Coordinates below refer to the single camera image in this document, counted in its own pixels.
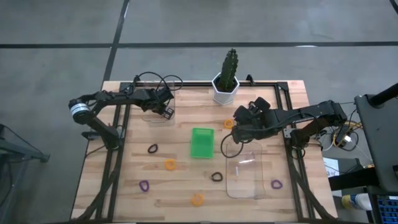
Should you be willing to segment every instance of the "purple ring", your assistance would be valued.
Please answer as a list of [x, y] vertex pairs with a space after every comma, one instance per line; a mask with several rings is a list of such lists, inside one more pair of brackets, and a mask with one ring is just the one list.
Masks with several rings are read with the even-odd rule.
[[284, 187], [284, 185], [279, 180], [273, 180], [271, 181], [271, 187], [272, 189], [281, 189], [282, 187]]
[[142, 190], [143, 192], [147, 192], [147, 191], [149, 190], [149, 182], [148, 182], [148, 180], [142, 180], [142, 181], [140, 181], [140, 182], [138, 183], [138, 185], [139, 185], [139, 188], [141, 188], [141, 190]]

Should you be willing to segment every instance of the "green plastic container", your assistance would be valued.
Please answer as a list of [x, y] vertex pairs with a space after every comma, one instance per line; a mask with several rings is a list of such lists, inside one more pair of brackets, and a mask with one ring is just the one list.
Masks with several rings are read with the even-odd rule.
[[191, 139], [192, 158], [213, 158], [214, 150], [214, 129], [193, 128]]

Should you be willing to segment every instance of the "potted cactus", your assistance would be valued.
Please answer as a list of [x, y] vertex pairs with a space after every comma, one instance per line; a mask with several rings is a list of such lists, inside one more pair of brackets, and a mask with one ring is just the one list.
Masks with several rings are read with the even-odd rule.
[[238, 79], [235, 77], [237, 67], [238, 55], [235, 49], [231, 49], [226, 55], [221, 72], [211, 81], [214, 88], [213, 99], [221, 105], [234, 101], [234, 96], [239, 88]]

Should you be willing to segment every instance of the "cactus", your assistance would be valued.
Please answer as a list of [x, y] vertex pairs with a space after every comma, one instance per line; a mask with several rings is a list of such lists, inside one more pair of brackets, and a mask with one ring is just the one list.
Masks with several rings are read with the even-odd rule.
[[231, 49], [223, 62], [218, 89], [223, 92], [231, 92], [234, 88], [236, 68], [238, 67], [238, 55], [235, 49]]

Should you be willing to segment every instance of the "black ring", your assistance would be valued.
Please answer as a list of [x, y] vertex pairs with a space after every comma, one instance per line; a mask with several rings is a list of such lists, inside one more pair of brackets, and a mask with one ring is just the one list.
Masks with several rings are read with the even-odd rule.
[[157, 152], [157, 148], [158, 148], [157, 144], [153, 144], [153, 145], [149, 146], [148, 153], [152, 154], [152, 153]]
[[[219, 178], [219, 179], [214, 178], [215, 175], [219, 175], [220, 178]], [[215, 172], [214, 174], [211, 175], [210, 178], [211, 178], [211, 180], [214, 181], [214, 182], [221, 182], [221, 181], [223, 181], [223, 175], [222, 175], [220, 172]]]

